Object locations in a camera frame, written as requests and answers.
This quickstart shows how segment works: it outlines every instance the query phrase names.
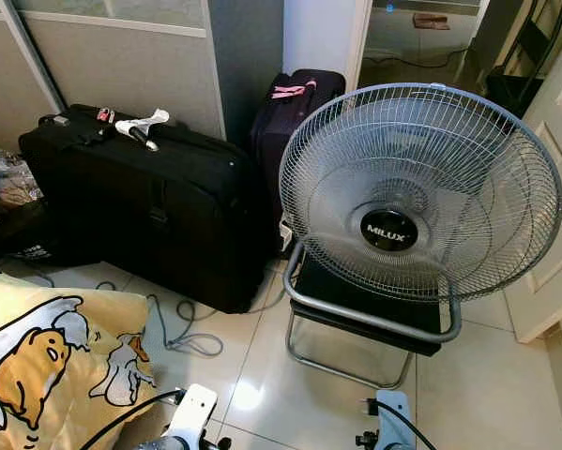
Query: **purple suitcase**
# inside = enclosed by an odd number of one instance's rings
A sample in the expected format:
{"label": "purple suitcase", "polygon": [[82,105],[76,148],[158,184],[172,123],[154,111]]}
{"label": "purple suitcase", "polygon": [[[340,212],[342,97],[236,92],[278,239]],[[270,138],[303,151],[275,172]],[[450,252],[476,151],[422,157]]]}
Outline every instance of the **purple suitcase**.
{"label": "purple suitcase", "polygon": [[312,112],[345,92],[340,73],[302,68],[281,73],[272,82],[250,133],[250,151],[263,172],[272,204],[275,235],[282,216],[279,168],[284,148],[296,128]]}

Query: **fan guard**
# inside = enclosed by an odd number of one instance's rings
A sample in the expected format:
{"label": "fan guard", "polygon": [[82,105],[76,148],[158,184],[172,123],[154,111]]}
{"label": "fan guard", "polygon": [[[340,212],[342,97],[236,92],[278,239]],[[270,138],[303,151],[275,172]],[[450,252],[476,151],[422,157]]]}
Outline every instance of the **fan guard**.
{"label": "fan guard", "polygon": [[398,299],[499,289],[549,249],[562,187],[518,118],[441,84],[360,89],[313,113],[281,163],[281,201],[308,253]]}

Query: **black suitcase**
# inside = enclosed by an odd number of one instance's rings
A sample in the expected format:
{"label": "black suitcase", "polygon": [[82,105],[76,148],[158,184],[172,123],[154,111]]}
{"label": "black suitcase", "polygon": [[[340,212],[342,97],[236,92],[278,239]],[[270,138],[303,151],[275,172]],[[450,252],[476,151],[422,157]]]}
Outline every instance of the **black suitcase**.
{"label": "black suitcase", "polygon": [[[150,152],[73,105],[20,137],[38,185],[79,245],[224,312],[251,306],[271,249],[263,180],[233,145],[155,125]],[[116,119],[127,119],[116,113]]]}
{"label": "black suitcase", "polygon": [[[292,93],[286,92],[286,88],[295,86],[302,86],[303,90],[297,90],[297,95],[289,95]],[[308,115],[344,92],[345,79],[340,73],[303,68],[292,76],[277,75],[266,94],[251,128],[250,152],[266,179],[276,234],[282,215],[279,168],[284,147]],[[286,94],[287,97],[275,94]]]}

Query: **pillow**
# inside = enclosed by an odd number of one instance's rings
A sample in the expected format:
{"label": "pillow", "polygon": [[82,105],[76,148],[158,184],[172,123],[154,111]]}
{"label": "pillow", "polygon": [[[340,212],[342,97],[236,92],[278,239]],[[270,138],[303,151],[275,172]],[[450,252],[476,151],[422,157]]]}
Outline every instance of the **pillow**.
{"label": "pillow", "polygon": [[[140,295],[0,275],[0,449],[78,450],[156,395],[146,317]],[[91,448],[111,448],[122,427]]]}

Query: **cable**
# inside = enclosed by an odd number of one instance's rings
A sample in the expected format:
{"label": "cable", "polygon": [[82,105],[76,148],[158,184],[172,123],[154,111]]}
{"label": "cable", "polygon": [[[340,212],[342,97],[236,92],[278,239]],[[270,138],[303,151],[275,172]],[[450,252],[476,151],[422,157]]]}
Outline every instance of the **cable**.
{"label": "cable", "polygon": [[138,411],[142,410],[144,407],[149,406],[150,404],[155,403],[156,401],[162,400],[163,398],[168,398],[168,397],[172,397],[172,396],[175,396],[175,402],[176,402],[176,404],[179,404],[180,400],[182,400],[182,398],[185,396],[186,392],[187,391],[185,391],[184,389],[176,389],[174,391],[159,394],[155,397],[150,398],[149,400],[144,401],[143,403],[140,403],[139,405],[135,406],[134,408],[126,411],[124,414],[119,415],[112,422],[110,422],[108,425],[103,427],[100,431],[97,432],[97,434],[95,434],[95,436],[93,436],[91,439],[89,439],[86,442],[86,444],[81,447],[81,450],[89,449],[94,443],[96,443],[99,439],[101,439],[103,437],[103,435],[105,435],[108,431],[110,431],[112,428],[114,428],[119,423],[124,422],[126,419],[128,419],[129,417],[131,417],[132,415],[134,415]]}
{"label": "cable", "polygon": [[110,286],[110,288],[112,288],[112,291],[117,291],[117,288],[115,287],[115,284],[113,284],[111,281],[101,281],[101,283],[99,283],[95,289],[99,289],[101,288],[101,286]]}
{"label": "cable", "polygon": [[[162,344],[164,346],[164,348],[168,351],[171,352],[183,352],[183,347],[187,347],[189,348],[191,351],[194,351],[198,354],[200,354],[201,356],[206,356],[206,357],[210,357],[213,358],[215,356],[218,356],[219,354],[222,353],[222,351],[224,350],[224,342],[222,342],[222,339],[220,339],[217,336],[214,336],[210,333],[189,333],[189,330],[191,328],[191,326],[193,325],[193,323],[195,322],[195,305],[189,301],[189,300],[180,300],[177,304],[176,304],[176,314],[178,314],[179,317],[183,317],[180,313],[179,310],[182,306],[184,305],[188,305],[190,307],[190,317],[189,317],[189,323],[187,323],[187,327],[183,330],[183,332],[178,336],[175,337],[174,339],[168,339],[168,333],[166,330],[166,324],[164,323],[164,318],[161,314],[161,308],[159,306],[159,299],[158,297],[154,294],[151,293],[147,296],[147,298],[152,298],[155,303],[156,303],[156,309],[158,311],[158,317],[159,317],[159,323],[161,324],[161,331],[162,331]],[[198,342],[198,338],[200,339],[204,339],[204,340],[210,340],[210,341],[214,341],[218,344],[218,349],[215,351],[210,351],[207,350],[206,348],[204,348],[201,344],[199,344]]]}
{"label": "cable", "polygon": [[257,309],[252,309],[250,311],[245,312],[244,315],[257,314],[258,312],[262,312],[262,311],[266,311],[267,309],[271,309],[271,308],[275,307],[278,303],[280,303],[283,297],[284,297],[284,289],[281,289],[281,291],[277,295],[277,298],[270,305],[266,305],[265,307],[259,307]]}
{"label": "cable", "polygon": [[449,52],[448,56],[446,58],[446,62],[443,63],[443,64],[436,65],[436,66],[425,66],[423,64],[413,63],[412,61],[406,61],[405,59],[398,58],[397,56],[390,56],[389,58],[382,58],[382,59],[370,58],[369,56],[366,56],[363,59],[373,61],[375,64],[382,64],[385,61],[399,61],[401,63],[407,64],[408,66],[413,66],[415,68],[444,68],[449,64],[449,60],[451,59],[451,56],[453,56],[454,54],[458,54],[458,53],[464,53],[466,51],[473,51],[473,49],[471,49],[470,47],[466,47],[465,49],[456,50],[454,52]]}
{"label": "cable", "polygon": [[51,278],[49,275],[47,275],[45,272],[43,272],[42,269],[40,269],[36,264],[34,264],[33,262],[30,262],[28,260],[19,260],[19,261],[22,262],[22,264],[24,264],[30,270],[34,271],[35,275],[37,275],[37,277],[42,278],[45,281],[47,281],[49,283],[50,288],[55,287],[55,282],[53,281],[53,278]]}
{"label": "cable", "polygon": [[[180,312],[180,307],[184,305],[183,302],[178,302],[178,305],[176,305],[176,314],[178,314],[178,317],[180,317],[183,321],[187,321],[189,322],[191,320],[190,317],[185,317],[183,316],[183,314]],[[206,315],[202,316],[202,317],[195,317],[193,318],[194,322],[200,322],[200,321],[204,321],[205,319],[209,319],[210,317],[212,317],[214,314],[216,314],[218,311],[216,309],[208,312]]]}
{"label": "cable", "polygon": [[398,419],[400,419],[405,425],[407,425],[408,428],[410,428],[414,434],[416,434],[421,441],[424,442],[424,444],[430,449],[430,450],[437,450],[436,447],[434,445],[432,445],[429,440],[426,438],[426,436],[424,436],[424,434],[422,434],[420,432],[420,430],[418,430],[418,428],[416,428],[412,422],[410,422],[408,419],[406,419],[400,412],[394,410],[393,408],[391,408],[389,405],[387,405],[386,403],[383,403],[382,401],[376,400],[376,399],[371,399],[370,402],[380,408],[383,408],[384,410],[389,411],[390,413],[392,413],[393,415],[395,415]]}

